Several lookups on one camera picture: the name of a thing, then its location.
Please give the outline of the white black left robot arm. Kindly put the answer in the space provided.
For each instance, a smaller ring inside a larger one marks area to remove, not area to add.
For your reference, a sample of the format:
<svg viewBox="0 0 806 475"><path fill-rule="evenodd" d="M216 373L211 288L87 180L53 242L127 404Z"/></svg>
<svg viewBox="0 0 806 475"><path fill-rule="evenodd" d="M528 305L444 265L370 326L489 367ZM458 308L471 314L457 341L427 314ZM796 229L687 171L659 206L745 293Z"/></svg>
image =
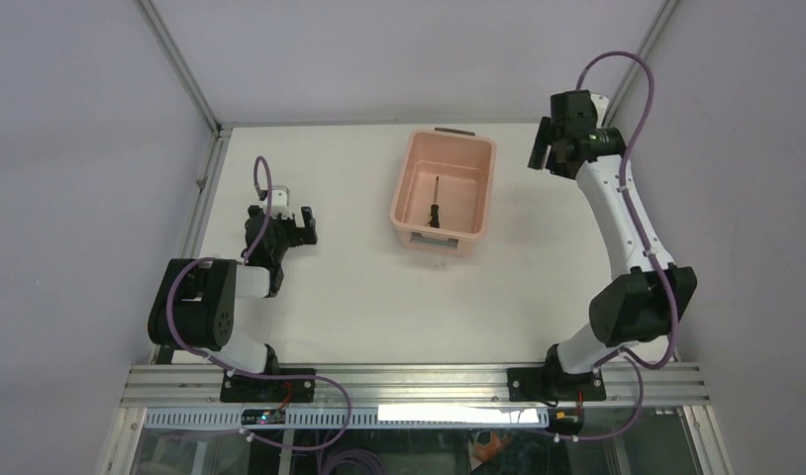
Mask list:
<svg viewBox="0 0 806 475"><path fill-rule="evenodd" d="M274 349L236 328L235 307L241 299L276 297L287 250L318 242L312 209L300 212L302 226L287 208L267 214L261 206L250 206L246 241L255 247L247 263L171 259L148 317L151 342L216 359L231 374L279 374Z"/></svg>

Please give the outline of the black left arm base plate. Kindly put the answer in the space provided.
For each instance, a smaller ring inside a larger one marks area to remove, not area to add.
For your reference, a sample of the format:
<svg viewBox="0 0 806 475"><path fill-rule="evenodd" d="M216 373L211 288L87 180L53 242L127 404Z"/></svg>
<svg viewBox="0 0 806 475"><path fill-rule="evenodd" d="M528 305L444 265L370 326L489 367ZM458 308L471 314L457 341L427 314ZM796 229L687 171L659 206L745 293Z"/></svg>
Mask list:
<svg viewBox="0 0 806 475"><path fill-rule="evenodd" d="M312 403L316 370L309 367L281 369L285 380L261 380L248 376L224 375L219 400L222 403L296 404Z"/></svg>

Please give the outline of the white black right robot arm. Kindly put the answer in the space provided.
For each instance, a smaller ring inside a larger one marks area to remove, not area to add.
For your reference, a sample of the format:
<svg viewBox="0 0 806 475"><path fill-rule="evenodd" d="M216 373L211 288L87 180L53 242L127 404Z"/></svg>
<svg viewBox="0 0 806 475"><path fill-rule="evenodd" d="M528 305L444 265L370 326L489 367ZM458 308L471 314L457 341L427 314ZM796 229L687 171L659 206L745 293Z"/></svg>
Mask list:
<svg viewBox="0 0 806 475"><path fill-rule="evenodd" d="M598 390L600 366L637 343L672 337L697 285L690 267L678 266L645 210L626 158L627 144L602 126L607 99L588 90L553 95L542 117L529 167L576 182L605 244L610 283L588 306L588 322L552 346L539 384L550 398Z"/></svg>

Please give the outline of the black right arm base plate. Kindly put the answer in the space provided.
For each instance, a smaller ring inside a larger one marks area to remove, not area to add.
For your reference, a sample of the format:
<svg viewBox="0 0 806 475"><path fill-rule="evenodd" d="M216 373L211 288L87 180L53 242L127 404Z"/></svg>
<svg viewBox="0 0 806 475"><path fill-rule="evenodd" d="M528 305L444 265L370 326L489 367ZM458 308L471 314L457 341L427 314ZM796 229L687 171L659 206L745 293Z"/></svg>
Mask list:
<svg viewBox="0 0 806 475"><path fill-rule="evenodd" d="M607 399L600 373L568 374L545 366L511 367L506 371L512 402L602 402Z"/></svg>

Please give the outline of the black yellow screwdriver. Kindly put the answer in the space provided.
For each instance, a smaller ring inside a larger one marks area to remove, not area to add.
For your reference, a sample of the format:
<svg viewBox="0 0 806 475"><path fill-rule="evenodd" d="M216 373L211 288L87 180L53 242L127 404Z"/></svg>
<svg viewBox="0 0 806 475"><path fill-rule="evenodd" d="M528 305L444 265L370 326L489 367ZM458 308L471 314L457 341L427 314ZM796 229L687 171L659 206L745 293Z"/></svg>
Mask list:
<svg viewBox="0 0 806 475"><path fill-rule="evenodd" d="M440 177L437 176L435 178L435 185L433 191L433 199L430 206L430 214L429 214L429 221L428 226L433 229L438 229L440 224L440 205L438 203L439 198L439 187L440 187Z"/></svg>

